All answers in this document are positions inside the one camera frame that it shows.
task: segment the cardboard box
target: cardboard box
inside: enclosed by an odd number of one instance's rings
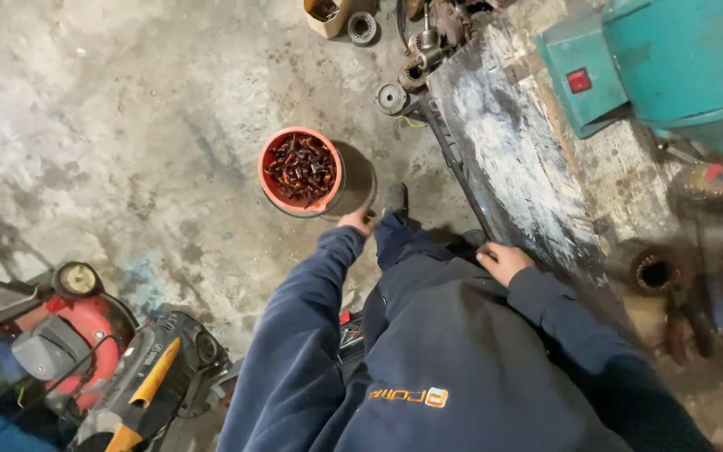
[[[314,7],[316,0],[303,0],[303,11],[306,13],[306,21],[308,21],[308,26],[310,26],[312,30],[329,39],[333,38],[336,35],[339,35],[339,32],[345,25],[345,22],[348,21],[351,6],[351,0],[333,0],[333,2],[339,9],[336,12],[336,16],[333,16],[333,18],[327,22],[320,22],[320,20],[318,20],[314,16],[308,14],[308,12],[311,11],[311,9]]]

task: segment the hoodie sleeve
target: hoodie sleeve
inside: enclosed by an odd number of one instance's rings
[[[584,371],[580,389],[604,425],[633,450],[713,450],[643,353],[599,323],[568,286],[529,267],[513,277],[509,292],[507,303]]]
[[[307,449],[345,397],[338,367],[342,284],[365,238],[326,231],[267,304],[217,450]]]

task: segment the hand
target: hand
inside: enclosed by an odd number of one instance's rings
[[[370,218],[371,216],[375,216],[374,211],[368,208],[360,208],[343,216],[336,226],[353,226],[356,231],[361,232],[367,238],[372,236],[373,231],[378,227],[378,223]]]
[[[498,283],[509,288],[509,282],[517,272],[526,267],[534,267],[534,261],[519,248],[512,248],[487,242],[478,249],[476,259],[490,272]]]

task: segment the left hand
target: left hand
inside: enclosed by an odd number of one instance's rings
[[[373,220],[372,216],[375,216],[375,212],[368,208],[359,208],[356,211],[352,211],[347,215],[343,216],[336,226],[353,226],[356,231],[367,238],[373,235],[373,232],[378,227],[378,223]]]

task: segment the red switch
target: red switch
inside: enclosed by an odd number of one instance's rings
[[[587,68],[582,67],[573,72],[569,72],[566,75],[568,78],[568,86],[573,94],[587,91],[593,87],[593,83],[590,81],[590,76],[587,75]]]

